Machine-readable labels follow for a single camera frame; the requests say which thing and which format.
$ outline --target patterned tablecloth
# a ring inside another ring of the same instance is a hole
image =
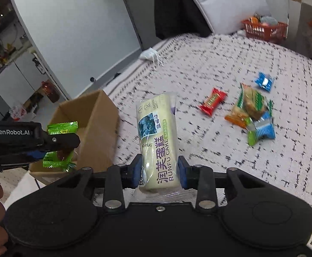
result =
[[[238,167],[292,193],[312,206],[312,61],[283,47],[243,37],[190,34],[169,40],[160,50],[163,66],[145,63],[120,83],[110,98],[120,111],[121,128],[115,163],[129,163],[139,153],[136,103],[175,91],[180,154],[190,164],[217,172]],[[239,84],[253,85],[258,72],[275,78],[275,140],[247,144],[246,131],[224,116],[236,102]],[[213,87],[228,92],[212,117],[197,106]],[[218,191],[221,204],[224,193]],[[312,248],[312,237],[309,242]]]

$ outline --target red basket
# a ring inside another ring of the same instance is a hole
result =
[[[264,40],[272,43],[279,43],[286,37],[287,24],[279,22],[276,26],[264,26],[253,24],[249,20],[244,20],[246,36],[257,40]]]

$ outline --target cardboard box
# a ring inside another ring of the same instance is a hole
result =
[[[61,103],[50,124],[78,122],[77,135],[81,144],[76,168],[92,167],[94,172],[106,171],[112,165],[117,144],[118,109],[99,90]],[[43,167],[42,161],[30,164],[31,176],[44,184],[50,184],[65,175],[60,168]]]

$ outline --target red bottle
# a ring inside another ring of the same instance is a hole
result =
[[[42,81],[42,88],[52,103],[55,103],[60,99],[60,93],[50,81]]]

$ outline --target black cloth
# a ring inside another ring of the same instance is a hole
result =
[[[182,33],[212,33],[193,0],[155,0],[154,15],[156,36],[162,40]]]

